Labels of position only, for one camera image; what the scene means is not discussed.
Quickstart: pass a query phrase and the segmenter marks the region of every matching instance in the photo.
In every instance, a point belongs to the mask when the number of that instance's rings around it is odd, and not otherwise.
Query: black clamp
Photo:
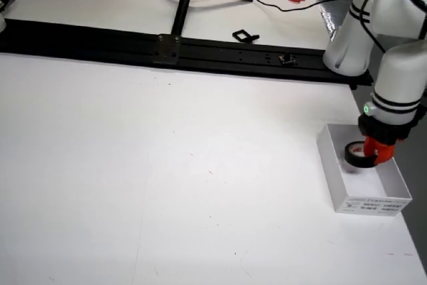
[[[178,35],[161,34],[157,36],[153,51],[154,63],[176,65],[181,47],[181,37]]]
[[[260,38],[260,35],[250,35],[246,30],[242,29],[233,33],[233,37],[236,38],[241,43],[253,43],[255,40]]]

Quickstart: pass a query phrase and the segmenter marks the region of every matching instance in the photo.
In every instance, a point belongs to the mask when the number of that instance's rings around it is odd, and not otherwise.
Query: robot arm
[[[366,136],[365,156],[378,155],[375,165],[388,161],[398,140],[425,114],[420,100],[427,84],[427,0],[353,0],[352,6],[329,44],[325,64],[336,73],[361,75],[368,67],[372,33],[418,39],[387,51],[381,62],[372,100],[364,106],[359,128]]]

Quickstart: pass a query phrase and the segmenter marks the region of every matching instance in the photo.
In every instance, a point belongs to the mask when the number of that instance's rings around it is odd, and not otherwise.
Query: black tape roll
[[[376,166],[375,160],[377,155],[365,156],[363,154],[363,145],[364,141],[353,141],[352,143],[349,143],[345,148],[344,159],[354,167],[373,168]]]

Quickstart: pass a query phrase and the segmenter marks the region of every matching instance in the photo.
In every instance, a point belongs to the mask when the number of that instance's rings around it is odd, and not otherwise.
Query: white tabletop
[[[174,9],[18,0],[8,15],[161,33]],[[254,4],[193,9],[183,36],[241,28],[328,38],[318,9]],[[333,210],[316,138],[357,116],[344,85],[0,55],[0,284],[425,284],[401,215]]]

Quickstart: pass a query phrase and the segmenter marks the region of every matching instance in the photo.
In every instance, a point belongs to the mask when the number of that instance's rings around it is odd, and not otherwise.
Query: metal bracket
[[[165,63],[176,65],[181,47],[181,37],[177,35],[161,34],[157,37],[157,42],[153,51],[154,63]]]

